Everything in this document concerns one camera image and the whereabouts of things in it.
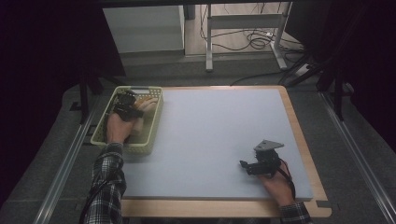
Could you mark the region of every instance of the plaid shirt sleeve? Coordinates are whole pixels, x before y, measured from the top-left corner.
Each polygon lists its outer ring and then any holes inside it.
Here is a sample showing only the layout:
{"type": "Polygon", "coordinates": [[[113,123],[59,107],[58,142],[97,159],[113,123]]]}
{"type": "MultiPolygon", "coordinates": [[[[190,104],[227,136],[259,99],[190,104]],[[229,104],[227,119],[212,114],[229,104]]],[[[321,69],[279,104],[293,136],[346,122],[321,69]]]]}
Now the plaid shirt sleeve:
{"type": "Polygon", "coordinates": [[[85,216],[85,223],[121,223],[120,201],[126,190],[123,165],[122,144],[110,143],[97,157],[92,173],[90,194],[109,177],[110,180],[93,199],[85,216]]]}
{"type": "Polygon", "coordinates": [[[280,213],[284,224],[313,224],[304,203],[295,203],[288,206],[281,206],[280,213]]]}

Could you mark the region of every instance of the metal stand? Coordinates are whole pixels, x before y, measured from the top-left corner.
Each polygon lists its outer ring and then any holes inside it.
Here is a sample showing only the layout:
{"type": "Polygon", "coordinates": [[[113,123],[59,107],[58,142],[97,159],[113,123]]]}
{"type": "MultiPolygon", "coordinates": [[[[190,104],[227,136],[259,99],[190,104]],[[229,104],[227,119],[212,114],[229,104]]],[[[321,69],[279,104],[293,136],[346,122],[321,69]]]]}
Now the metal stand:
{"type": "Polygon", "coordinates": [[[102,77],[117,86],[128,86],[127,84],[123,83],[122,81],[108,76],[97,69],[84,69],[79,71],[79,94],[81,100],[81,121],[80,124],[83,124],[90,114],[90,109],[88,105],[88,88],[92,91],[94,95],[102,94],[104,88],[102,83],[99,80],[98,74],[102,74],[102,77]]]}
{"type": "Polygon", "coordinates": [[[291,2],[288,2],[281,14],[222,16],[212,16],[212,6],[207,5],[206,71],[213,71],[212,30],[246,28],[277,28],[275,41],[270,45],[280,69],[286,70],[287,66],[280,53],[279,42],[289,16],[290,5],[291,2]]]}

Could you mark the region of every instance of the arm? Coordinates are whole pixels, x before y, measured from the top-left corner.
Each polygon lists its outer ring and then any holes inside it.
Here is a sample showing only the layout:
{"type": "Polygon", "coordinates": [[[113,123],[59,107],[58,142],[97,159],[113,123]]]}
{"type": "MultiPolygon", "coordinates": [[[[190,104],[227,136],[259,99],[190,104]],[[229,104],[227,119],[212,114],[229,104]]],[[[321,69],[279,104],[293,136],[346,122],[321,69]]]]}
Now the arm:
{"type": "MultiPolygon", "coordinates": [[[[281,163],[280,168],[286,174],[290,175],[285,162],[281,163]]],[[[304,203],[297,203],[294,201],[290,186],[283,175],[276,173],[272,178],[266,178],[263,175],[259,175],[258,178],[279,205],[283,223],[313,223],[304,203]]]]}
{"type": "Polygon", "coordinates": [[[97,157],[93,166],[89,197],[92,198],[92,202],[89,203],[83,223],[122,222],[120,201],[126,190],[124,173],[121,170],[122,143],[133,126],[134,120],[125,122],[117,114],[109,116],[107,146],[97,157]]]}

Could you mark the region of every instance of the wooden table edge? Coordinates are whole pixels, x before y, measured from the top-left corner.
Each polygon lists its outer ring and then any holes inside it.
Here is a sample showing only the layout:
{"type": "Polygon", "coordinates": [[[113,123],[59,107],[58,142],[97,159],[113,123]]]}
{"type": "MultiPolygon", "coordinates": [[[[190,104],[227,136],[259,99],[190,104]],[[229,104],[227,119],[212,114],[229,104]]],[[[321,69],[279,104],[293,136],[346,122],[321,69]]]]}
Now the wooden table edge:
{"type": "MultiPolygon", "coordinates": [[[[304,202],[311,217],[329,217],[330,207],[319,207],[318,202],[328,203],[318,171],[312,160],[303,131],[294,113],[287,90],[283,86],[202,86],[163,87],[163,90],[254,90],[277,89],[285,106],[314,198],[304,202]]],[[[170,200],[170,199],[122,199],[121,213],[124,217],[279,217],[274,201],[235,200],[170,200]]]]}

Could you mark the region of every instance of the white cabinet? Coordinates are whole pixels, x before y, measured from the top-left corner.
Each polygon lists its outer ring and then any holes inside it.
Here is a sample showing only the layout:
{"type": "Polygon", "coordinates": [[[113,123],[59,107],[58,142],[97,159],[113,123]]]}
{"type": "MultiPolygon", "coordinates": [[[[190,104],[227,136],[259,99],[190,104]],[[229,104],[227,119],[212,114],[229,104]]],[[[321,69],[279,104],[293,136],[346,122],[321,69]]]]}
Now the white cabinet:
{"type": "Polygon", "coordinates": [[[184,49],[183,6],[103,11],[119,53],[184,49]]]}

